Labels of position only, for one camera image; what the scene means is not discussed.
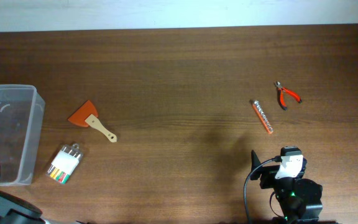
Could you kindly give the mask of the orange scraper wooden handle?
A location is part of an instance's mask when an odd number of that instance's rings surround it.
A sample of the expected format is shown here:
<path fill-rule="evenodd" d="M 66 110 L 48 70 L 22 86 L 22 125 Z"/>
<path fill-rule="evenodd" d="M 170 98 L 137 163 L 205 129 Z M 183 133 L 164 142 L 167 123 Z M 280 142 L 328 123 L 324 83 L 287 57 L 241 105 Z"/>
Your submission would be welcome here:
<path fill-rule="evenodd" d="M 104 127 L 98 116 L 95 105 L 87 100 L 68 118 L 68 121 L 79 127 L 91 127 L 106 136 L 110 142 L 117 142 L 117 136 Z"/>

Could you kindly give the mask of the clear case coloured screwdriver bits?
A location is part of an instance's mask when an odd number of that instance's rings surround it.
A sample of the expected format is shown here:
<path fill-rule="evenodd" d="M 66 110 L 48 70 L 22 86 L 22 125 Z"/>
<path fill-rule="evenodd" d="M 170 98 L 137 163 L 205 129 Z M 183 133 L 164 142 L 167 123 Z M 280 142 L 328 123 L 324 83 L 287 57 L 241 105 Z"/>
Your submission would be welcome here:
<path fill-rule="evenodd" d="M 82 158 L 79 144 L 65 144 L 53 158 L 47 175 L 59 184 L 66 184 Z"/>

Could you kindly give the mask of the clear plastic container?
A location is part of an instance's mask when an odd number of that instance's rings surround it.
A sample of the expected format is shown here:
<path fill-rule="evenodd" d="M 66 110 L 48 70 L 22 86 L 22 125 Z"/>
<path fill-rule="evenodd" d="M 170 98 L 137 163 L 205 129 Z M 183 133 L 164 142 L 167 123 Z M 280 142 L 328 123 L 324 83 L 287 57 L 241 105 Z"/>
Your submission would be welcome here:
<path fill-rule="evenodd" d="M 0 85 L 0 186 L 29 185 L 45 101 L 33 85 Z"/>

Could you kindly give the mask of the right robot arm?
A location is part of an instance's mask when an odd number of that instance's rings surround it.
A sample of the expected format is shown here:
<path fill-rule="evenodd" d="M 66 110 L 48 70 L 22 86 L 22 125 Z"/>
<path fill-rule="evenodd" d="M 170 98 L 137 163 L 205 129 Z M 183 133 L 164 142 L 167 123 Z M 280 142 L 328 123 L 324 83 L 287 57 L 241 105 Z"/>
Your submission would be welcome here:
<path fill-rule="evenodd" d="M 307 160 L 296 146 L 283 147 L 280 155 L 261 162 L 255 151 L 250 153 L 251 170 L 244 188 L 251 180 L 260 180 L 261 189 L 272 189 L 270 198 L 279 203 L 282 215 L 274 223 L 318 223 L 323 209 L 323 186 L 305 179 Z"/>

